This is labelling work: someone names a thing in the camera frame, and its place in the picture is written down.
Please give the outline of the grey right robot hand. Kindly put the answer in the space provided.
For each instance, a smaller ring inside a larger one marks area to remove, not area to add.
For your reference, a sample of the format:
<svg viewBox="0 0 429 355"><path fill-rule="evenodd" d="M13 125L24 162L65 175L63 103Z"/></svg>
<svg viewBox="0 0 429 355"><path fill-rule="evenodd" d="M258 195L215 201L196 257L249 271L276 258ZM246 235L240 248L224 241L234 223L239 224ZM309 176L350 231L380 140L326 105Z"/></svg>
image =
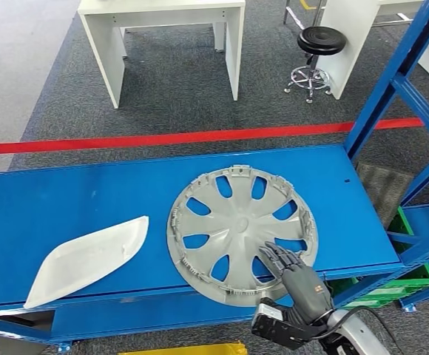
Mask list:
<svg viewBox="0 0 429 355"><path fill-rule="evenodd" d="M272 307L282 312L284 321L313 325L335 310L325 284L297 254L272 242L266 242L259 251L261 260L280 280L293 301L290 308L271 302Z"/></svg>

